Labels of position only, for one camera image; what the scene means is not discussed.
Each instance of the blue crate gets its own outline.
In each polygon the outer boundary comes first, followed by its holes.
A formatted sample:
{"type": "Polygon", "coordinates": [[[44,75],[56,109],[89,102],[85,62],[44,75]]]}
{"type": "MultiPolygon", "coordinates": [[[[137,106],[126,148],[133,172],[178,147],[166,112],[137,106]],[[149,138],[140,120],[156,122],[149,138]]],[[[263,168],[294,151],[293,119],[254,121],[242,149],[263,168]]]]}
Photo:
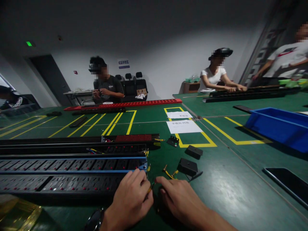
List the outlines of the blue crate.
{"type": "Polygon", "coordinates": [[[306,115],[266,107],[251,110],[251,116],[245,127],[300,152],[308,152],[306,115]]]}

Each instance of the person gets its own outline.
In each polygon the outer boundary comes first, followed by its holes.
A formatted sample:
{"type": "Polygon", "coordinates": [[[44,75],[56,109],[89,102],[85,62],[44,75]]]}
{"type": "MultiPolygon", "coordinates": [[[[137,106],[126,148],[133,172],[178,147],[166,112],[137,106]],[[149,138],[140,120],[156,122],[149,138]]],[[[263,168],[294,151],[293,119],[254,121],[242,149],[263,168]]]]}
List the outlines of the person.
{"type": "Polygon", "coordinates": [[[26,98],[15,95],[11,88],[5,86],[0,86],[0,99],[5,99],[5,102],[0,107],[0,110],[29,104],[29,101],[26,98]]]}
{"type": "MultiPolygon", "coordinates": [[[[195,230],[236,230],[218,213],[206,207],[185,180],[167,180],[159,176],[156,183],[165,205],[187,227],[195,230]]],[[[115,192],[111,206],[104,212],[100,231],[124,231],[142,220],[153,205],[153,191],[145,171],[128,172],[115,192]]]]}
{"type": "Polygon", "coordinates": [[[233,50],[229,48],[220,48],[212,53],[209,57],[211,61],[210,66],[201,71],[200,74],[200,87],[198,92],[209,92],[215,90],[227,90],[228,92],[234,91],[246,91],[247,88],[240,84],[233,83],[227,76],[226,70],[221,67],[226,57],[229,57],[233,53],[233,50]],[[225,86],[218,86],[219,80],[225,83],[225,86]]]}
{"type": "Polygon", "coordinates": [[[267,59],[267,63],[253,76],[259,79],[260,85],[278,85],[278,80],[290,79],[299,65],[308,63],[308,22],[303,24],[295,35],[296,43],[279,47],[267,59]],[[266,69],[269,70],[260,79],[266,69]]]}
{"type": "Polygon", "coordinates": [[[122,102],[124,97],[122,84],[116,77],[108,73],[107,64],[101,57],[91,57],[89,71],[97,76],[93,83],[93,98],[95,102],[122,102]]]}

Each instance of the door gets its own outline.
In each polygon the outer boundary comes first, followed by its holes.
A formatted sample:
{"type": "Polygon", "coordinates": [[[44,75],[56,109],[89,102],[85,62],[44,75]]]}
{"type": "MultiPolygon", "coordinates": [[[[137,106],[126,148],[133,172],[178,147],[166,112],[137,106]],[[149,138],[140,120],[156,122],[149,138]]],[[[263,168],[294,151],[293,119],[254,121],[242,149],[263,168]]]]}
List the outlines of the door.
{"type": "Polygon", "coordinates": [[[60,69],[51,55],[30,58],[39,74],[42,76],[56,99],[62,106],[71,106],[69,99],[63,93],[71,91],[60,69]]]}

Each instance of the desk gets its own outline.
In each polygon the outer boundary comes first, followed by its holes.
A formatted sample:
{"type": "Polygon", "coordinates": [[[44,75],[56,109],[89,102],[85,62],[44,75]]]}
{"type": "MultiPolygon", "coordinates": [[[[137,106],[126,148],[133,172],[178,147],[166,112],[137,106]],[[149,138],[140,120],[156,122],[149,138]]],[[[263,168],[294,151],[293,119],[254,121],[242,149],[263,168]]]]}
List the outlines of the desk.
{"type": "MultiPolygon", "coordinates": [[[[181,98],[183,104],[130,107],[118,121],[114,120],[117,114],[106,114],[102,119],[101,115],[87,115],[88,123],[78,128],[72,136],[100,136],[107,127],[111,129],[108,130],[111,135],[124,135],[128,132],[131,119],[134,117],[129,134],[160,133],[162,139],[168,139],[171,134],[166,124],[168,119],[164,109],[171,108],[167,109],[168,112],[179,111],[180,108],[186,111],[186,106],[203,117],[202,120],[196,121],[196,124],[207,138],[202,133],[188,133],[180,134],[181,141],[183,145],[201,144],[203,156],[200,160],[193,159],[184,153],[186,148],[174,148],[162,142],[160,149],[149,153],[149,179],[152,180],[159,175],[167,177],[161,171],[164,166],[167,164],[169,172],[173,172],[180,158],[186,158],[196,162],[198,168],[203,170],[203,174],[191,182],[201,200],[237,229],[308,230],[308,211],[261,171],[263,167],[287,167],[308,182],[307,158],[294,150],[281,147],[277,142],[237,143],[264,139],[240,126],[245,124],[249,114],[232,108],[233,105],[244,105],[253,109],[274,106],[290,111],[306,111],[307,108],[302,106],[308,100],[308,93],[301,92],[284,98],[209,104],[202,102],[204,94],[200,94],[174,95],[181,98]],[[116,126],[109,126],[112,121],[117,121],[116,126]]],[[[0,126],[4,127],[0,131],[0,139],[67,137],[76,128],[65,126],[78,116],[72,116],[71,112],[62,109],[64,108],[42,108],[14,118],[0,118],[0,126]],[[42,118],[22,127],[23,124],[35,120],[37,116],[52,111],[62,111],[63,115],[50,121],[50,117],[42,118]]],[[[185,179],[181,173],[177,177],[185,179]]],[[[154,187],[154,193],[158,193],[158,186],[154,187]]],[[[44,207],[44,210],[63,230],[80,230],[95,207],[75,206],[44,207]]],[[[172,230],[154,208],[150,209],[147,216],[133,230],[149,227],[150,230],[172,230]]],[[[33,230],[39,230],[39,227],[35,226],[33,230]]]]}

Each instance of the white cloth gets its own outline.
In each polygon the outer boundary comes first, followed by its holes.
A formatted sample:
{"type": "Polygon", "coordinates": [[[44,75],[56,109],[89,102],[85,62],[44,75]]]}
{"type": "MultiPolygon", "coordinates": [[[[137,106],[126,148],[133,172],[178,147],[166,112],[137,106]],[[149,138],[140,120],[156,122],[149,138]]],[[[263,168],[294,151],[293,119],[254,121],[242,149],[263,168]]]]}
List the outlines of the white cloth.
{"type": "MultiPolygon", "coordinates": [[[[287,44],[279,47],[274,51],[269,60],[275,60],[268,70],[268,72],[263,77],[273,77],[275,72],[281,67],[286,68],[289,64],[296,64],[304,61],[308,58],[308,40],[302,42],[297,42],[293,44],[287,44]]],[[[279,75],[279,77],[291,78],[292,74],[297,71],[297,68],[284,72],[279,75]]]]}
{"type": "Polygon", "coordinates": [[[213,73],[211,72],[211,70],[209,68],[204,69],[203,71],[201,71],[200,74],[200,87],[198,92],[209,92],[209,91],[215,91],[215,89],[211,89],[211,88],[207,88],[203,81],[202,81],[202,76],[206,75],[208,77],[208,80],[211,84],[217,84],[221,78],[222,75],[226,74],[226,70],[223,67],[219,67],[218,71],[216,73],[216,75],[213,75],[213,73]]]}
{"type": "Polygon", "coordinates": [[[17,102],[16,102],[16,104],[10,104],[10,103],[9,103],[9,106],[10,106],[10,107],[18,107],[18,106],[20,106],[21,104],[22,104],[22,97],[19,97],[18,100],[17,100],[17,102]]]}
{"type": "Polygon", "coordinates": [[[138,98],[138,99],[143,99],[144,97],[145,97],[145,95],[144,95],[144,94],[140,94],[140,95],[136,96],[135,98],[138,98]]]}

